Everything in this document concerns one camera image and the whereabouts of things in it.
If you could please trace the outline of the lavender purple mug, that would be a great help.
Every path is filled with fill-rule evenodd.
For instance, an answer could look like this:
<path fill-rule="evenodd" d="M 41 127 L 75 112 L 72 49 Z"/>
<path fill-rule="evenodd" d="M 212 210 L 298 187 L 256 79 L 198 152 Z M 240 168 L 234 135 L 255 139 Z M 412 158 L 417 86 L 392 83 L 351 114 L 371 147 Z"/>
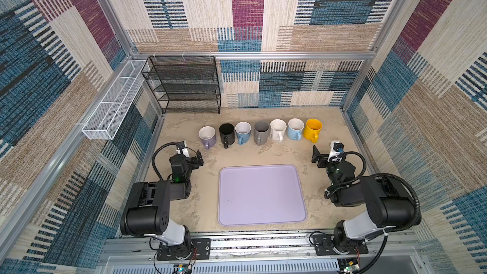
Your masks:
<path fill-rule="evenodd" d="M 199 130 L 198 135 L 206 150 L 215 146 L 217 142 L 216 130 L 212 126 L 204 126 Z"/>

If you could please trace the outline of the yellow mug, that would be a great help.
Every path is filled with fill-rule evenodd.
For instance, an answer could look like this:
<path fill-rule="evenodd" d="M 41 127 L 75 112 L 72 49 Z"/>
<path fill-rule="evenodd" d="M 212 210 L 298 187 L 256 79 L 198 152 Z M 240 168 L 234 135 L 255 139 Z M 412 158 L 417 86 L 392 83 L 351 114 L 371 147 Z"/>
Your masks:
<path fill-rule="evenodd" d="M 303 137 L 312 143 L 316 143 L 321 129 L 322 123 L 318 119 L 308 119 L 303 130 Z"/>

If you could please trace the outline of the light blue mug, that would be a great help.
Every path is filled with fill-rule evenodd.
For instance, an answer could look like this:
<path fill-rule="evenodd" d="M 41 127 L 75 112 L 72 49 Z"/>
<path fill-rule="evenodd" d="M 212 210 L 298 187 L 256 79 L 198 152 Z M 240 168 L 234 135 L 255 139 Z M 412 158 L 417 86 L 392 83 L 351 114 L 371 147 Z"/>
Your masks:
<path fill-rule="evenodd" d="M 299 141 L 303 137 L 304 122 L 293 118 L 287 123 L 287 136 L 290 140 Z"/>

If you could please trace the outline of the black mug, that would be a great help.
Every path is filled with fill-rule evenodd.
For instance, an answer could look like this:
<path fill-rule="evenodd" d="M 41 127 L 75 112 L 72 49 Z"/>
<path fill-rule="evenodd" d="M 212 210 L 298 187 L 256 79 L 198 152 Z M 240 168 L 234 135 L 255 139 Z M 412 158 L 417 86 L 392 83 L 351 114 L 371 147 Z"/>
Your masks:
<path fill-rule="evenodd" d="M 221 142 L 225 149 L 235 143 L 235 128 L 233 124 L 224 123 L 219 127 L 219 134 L 221 137 Z"/>

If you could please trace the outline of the white mug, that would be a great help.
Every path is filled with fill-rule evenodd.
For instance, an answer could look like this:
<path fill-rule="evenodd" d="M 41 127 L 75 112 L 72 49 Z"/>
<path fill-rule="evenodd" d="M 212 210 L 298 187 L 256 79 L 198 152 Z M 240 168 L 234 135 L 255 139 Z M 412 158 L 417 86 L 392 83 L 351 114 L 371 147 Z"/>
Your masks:
<path fill-rule="evenodd" d="M 270 138 L 274 142 L 281 143 L 284 140 L 284 134 L 287 129 L 287 124 L 281 119 L 274 119 L 270 123 Z"/>

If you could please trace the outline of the teal blue patterned mug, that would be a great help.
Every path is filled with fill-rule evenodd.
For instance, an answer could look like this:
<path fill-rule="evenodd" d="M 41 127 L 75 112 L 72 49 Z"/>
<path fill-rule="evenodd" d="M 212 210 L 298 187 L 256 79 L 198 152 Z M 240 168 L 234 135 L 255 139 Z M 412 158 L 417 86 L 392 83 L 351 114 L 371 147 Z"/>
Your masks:
<path fill-rule="evenodd" d="M 239 122 L 235 126 L 235 132 L 237 133 L 238 144 L 243 145 L 248 142 L 251 137 L 252 127 L 248 122 Z"/>

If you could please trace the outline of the grey mug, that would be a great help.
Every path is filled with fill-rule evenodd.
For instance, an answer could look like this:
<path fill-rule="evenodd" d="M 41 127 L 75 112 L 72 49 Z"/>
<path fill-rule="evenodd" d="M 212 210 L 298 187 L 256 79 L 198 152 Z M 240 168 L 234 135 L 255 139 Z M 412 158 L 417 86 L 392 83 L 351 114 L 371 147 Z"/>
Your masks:
<path fill-rule="evenodd" d="M 266 144 L 270 134 L 270 125 L 266 121 L 259 121 L 254 125 L 254 143 L 258 146 Z"/>

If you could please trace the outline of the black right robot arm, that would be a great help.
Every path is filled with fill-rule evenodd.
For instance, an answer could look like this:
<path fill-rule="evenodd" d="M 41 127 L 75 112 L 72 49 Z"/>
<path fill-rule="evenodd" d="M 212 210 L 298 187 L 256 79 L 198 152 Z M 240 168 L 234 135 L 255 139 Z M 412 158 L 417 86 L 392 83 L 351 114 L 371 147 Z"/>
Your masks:
<path fill-rule="evenodd" d="M 341 142 L 333 141 L 329 153 L 313 147 L 311 161 L 326 170 L 331 182 L 325 199 L 336 207 L 366 207 L 356 217 L 338 222 L 324 247 L 331 246 L 337 254 L 358 252 L 368 240 L 421 223 L 421 204 L 412 185 L 388 173 L 367 176 L 361 153 L 346 152 Z"/>

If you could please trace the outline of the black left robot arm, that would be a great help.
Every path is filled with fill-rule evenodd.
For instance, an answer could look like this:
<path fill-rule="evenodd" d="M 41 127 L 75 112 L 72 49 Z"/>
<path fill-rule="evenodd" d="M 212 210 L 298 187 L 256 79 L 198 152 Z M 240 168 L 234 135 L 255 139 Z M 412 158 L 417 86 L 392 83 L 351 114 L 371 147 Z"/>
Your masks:
<path fill-rule="evenodd" d="M 192 171 L 204 165 L 200 151 L 187 157 L 178 153 L 169 159 L 168 180 L 138 182 L 132 186 L 120 221 L 125 236 L 148 237 L 160 242 L 162 257 L 185 260 L 194 251 L 189 229 L 170 218 L 170 204 L 190 196 Z"/>

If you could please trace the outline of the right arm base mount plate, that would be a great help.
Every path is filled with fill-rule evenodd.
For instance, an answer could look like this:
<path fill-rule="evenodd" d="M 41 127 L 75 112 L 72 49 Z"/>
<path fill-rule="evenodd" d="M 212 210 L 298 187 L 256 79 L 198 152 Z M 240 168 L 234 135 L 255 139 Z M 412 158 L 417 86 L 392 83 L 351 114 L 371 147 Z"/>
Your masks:
<path fill-rule="evenodd" d="M 363 255 L 369 250 L 365 241 L 345 241 L 339 243 L 334 236 L 325 233 L 313 234 L 310 242 L 317 256 Z"/>

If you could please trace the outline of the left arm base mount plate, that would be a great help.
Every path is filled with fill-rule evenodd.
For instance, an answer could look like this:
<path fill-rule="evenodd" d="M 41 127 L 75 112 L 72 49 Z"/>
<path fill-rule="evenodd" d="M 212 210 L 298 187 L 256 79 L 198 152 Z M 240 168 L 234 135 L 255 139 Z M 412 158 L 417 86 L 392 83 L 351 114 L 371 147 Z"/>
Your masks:
<path fill-rule="evenodd" d="M 178 246 L 159 246 L 155 259 L 157 261 L 190 261 L 208 260 L 210 258 L 211 239 L 195 238 Z"/>

